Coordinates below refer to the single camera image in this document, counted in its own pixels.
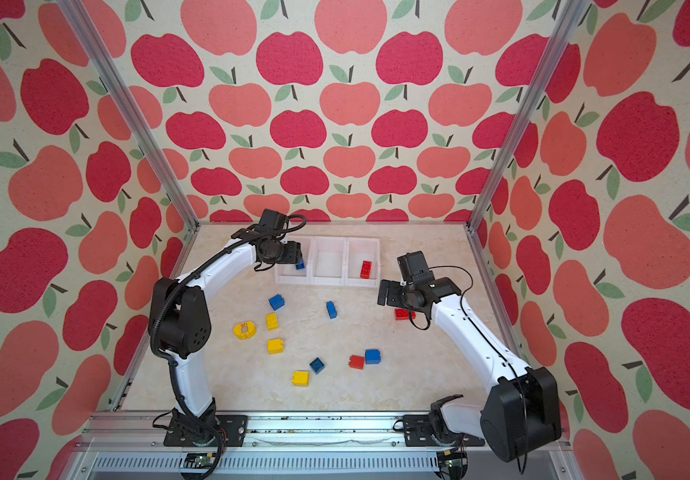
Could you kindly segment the red long lego brick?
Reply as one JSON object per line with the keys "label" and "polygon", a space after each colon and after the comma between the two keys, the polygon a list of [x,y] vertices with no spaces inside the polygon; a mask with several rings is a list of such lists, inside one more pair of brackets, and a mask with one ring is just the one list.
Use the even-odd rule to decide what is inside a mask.
{"label": "red long lego brick", "polygon": [[394,318],[396,321],[408,321],[416,318],[416,313],[405,309],[396,309],[394,311]]}

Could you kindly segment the yellow small lego brick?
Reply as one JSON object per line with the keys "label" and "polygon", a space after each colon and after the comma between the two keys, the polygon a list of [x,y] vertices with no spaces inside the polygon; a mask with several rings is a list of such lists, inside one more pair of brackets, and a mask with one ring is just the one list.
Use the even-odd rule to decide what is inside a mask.
{"label": "yellow small lego brick", "polygon": [[276,313],[271,313],[266,316],[266,326],[269,331],[274,331],[279,328],[279,319]]}

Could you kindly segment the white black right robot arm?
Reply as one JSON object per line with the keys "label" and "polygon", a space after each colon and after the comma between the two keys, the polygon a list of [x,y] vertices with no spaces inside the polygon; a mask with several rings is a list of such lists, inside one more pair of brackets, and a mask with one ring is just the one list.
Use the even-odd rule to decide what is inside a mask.
{"label": "white black right robot arm", "polygon": [[476,316],[450,279],[427,283],[382,280],[377,303],[422,313],[440,327],[472,365],[486,391],[482,407],[450,395],[431,404],[429,420],[440,445],[480,438],[509,462],[562,436],[557,382],[544,367],[532,368]]}

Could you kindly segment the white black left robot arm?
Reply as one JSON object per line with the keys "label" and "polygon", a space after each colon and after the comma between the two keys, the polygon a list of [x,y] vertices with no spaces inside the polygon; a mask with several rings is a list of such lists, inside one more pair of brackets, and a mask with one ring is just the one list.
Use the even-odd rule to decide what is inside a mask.
{"label": "white black left robot arm", "polygon": [[228,436],[216,415],[201,350],[212,331],[207,300],[249,267],[295,265],[302,259],[289,233],[307,219],[267,210],[261,220],[241,228],[228,243],[200,266],[175,279],[161,278],[153,287],[149,315],[151,353],[167,362],[175,407],[166,427],[167,446],[215,447],[223,451]]}

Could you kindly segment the white left plastic bin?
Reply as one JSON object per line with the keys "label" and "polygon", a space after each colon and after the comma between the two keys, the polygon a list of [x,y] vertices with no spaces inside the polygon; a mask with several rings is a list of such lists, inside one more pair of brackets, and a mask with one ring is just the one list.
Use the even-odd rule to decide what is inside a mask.
{"label": "white left plastic bin", "polygon": [[275,280],[279,284],[309,285],[314,274],[316,241],[313,236],[288,235],[284,243],[298,242],[302,253],[303,268],[296,265],[279,264],[274,268]]}

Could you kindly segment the white middle plastic bin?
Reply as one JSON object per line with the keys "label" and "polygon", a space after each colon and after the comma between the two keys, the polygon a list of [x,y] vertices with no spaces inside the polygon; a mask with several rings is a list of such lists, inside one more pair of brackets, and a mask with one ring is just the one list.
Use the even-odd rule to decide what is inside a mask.
{"label": "white middle plastic bin", "polygon": [[312,253],[312,284],[345,284],[346,240],[344,237],[316,236]]}

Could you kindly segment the light blue lego brick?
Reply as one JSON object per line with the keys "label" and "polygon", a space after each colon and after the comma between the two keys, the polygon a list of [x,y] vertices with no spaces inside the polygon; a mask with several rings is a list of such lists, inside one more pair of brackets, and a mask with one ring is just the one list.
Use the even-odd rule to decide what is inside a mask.
{"label": "light blue lego brick", "polygon": [[367,349],[364,353],[366,365],[376,365],[381,362],[381,352],[378,349]]}

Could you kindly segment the yellow round lego piece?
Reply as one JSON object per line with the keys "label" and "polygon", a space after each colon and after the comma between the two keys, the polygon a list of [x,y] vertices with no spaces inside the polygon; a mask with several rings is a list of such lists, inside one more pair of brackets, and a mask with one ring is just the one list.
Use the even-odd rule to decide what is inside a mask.
{"label": "yellow round lego piece", "polygon": [[257,327],[256,327],[255,323],[252,321],[238,323],[233,328],[233,334],[239,340],[251,339],[252,337],[254,337],[256,335],[256,333],[257,333]]}

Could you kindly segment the red small lego brick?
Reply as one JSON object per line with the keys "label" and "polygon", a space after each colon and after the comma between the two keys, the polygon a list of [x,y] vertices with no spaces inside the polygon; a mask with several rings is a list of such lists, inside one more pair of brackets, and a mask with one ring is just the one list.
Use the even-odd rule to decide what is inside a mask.
{"label": "red small lego brick", "polygon": [[363,370],[365,366],[365,358],[363,356],[351,355],[349,357],[348,366],[352,369]]}

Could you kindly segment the yellow lego brick middle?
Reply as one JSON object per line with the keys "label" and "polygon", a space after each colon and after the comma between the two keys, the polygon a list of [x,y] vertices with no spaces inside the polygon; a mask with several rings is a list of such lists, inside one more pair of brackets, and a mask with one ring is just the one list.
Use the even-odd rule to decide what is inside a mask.
{"label": "yellow lego brick middle", "polygon": [[280,354],[285,350],[284,341],[280,338],[267,341],[267,351],[270,355]]}

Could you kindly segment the dark blue lego brick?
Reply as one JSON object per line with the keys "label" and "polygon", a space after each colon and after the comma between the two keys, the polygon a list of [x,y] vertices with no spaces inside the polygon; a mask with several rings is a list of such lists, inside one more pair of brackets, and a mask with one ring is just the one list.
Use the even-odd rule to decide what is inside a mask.
{"label": "dark blue lego brick", "polygon": [[311,363],[310,367],[315,374],[319,374],[324,368],[325,364],[320,358],[315,358]]}

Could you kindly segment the yellow lego brick front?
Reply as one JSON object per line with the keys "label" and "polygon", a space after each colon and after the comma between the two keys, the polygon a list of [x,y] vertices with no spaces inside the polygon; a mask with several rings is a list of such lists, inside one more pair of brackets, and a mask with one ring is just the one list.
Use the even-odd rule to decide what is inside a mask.
{"label": "yellow lego brick front", "polygon": [[292,384],[297,387],[307,387],[310,382],[308,371],[295,371],[292,376]]}

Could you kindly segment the left aluminium corner post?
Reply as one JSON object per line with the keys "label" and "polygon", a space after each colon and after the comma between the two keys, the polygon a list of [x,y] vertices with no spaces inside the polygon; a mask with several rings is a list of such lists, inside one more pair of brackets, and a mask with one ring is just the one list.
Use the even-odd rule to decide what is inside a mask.
{"label": "left aluminium corner post", "polygon": [[155,139],[134,95],[117,69],[114,59],[106,48],[101,34],[82,1],[57,2],[77,40],[82,45],[98,76],[105,83],[119,112],[129,126],[138,146],[149,160],[162,187],[175,206],[185,228],[196,233],[200,222],[182,190],[171,165]]}

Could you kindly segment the aluminium corner post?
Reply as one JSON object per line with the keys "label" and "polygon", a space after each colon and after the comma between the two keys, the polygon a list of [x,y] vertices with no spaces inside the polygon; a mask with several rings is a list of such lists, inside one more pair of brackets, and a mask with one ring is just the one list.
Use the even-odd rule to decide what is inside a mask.
{"label": "aluminium corner post", "polygon": [[171,165],[155,139],[134,95],[117,69],[114,59],[106,48],[101,34],[82,1],[57,2],[77,40],[82,45],[98,76],[105,83],[119,112],[129,126],[138,146],[149,160],[162,187],[175,206],[185,228],[196,233],[200,222],[182,190]]}
{"label": "aluminium corner post", "polygon": [[478,225],[484,218],[484,214],[503,178],[509,162],[514,158],[516,147],[522,140],[532,113],[538,108],[539,102],[547,99],[547,85],[555,73],[561,57],[566,50],[569,41],[584,11],[590,6],[591,1],[562,1],[564,8],[559,12],[551,35],[548,37],[546,47],[537,63],[535,73],[527,85],[518,110],[504,139],[503,146],[494,157],[494,163],[481,194],[478,195],[471,218],[465,226],[465,233],[472,238]]}

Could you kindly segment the right aluminium corner post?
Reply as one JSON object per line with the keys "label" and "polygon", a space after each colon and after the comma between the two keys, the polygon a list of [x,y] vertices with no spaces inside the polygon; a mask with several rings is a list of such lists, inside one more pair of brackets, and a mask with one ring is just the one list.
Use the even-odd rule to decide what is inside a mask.
{"label": "right aluminium corner post", "polygon": [[471,218],[465,226],[465,233],[472,238],[478,225],[484,218],[484,214],[503,178],[509,162],[514,158],[516,147],[522,140],[532,113],[538,108],[539,102],[547,99],[547,85],[555,73],[561,57],[566,50],[569,41],[584,11],[590,6],[591,1],[562,1],[564,8],[559,12],[551,35],[548,37],[546,47],[537,63],[535,73],[527,85],[518,110],[504,139],[503,146],[494,157],[494,163],[481,194],[478,195]]}

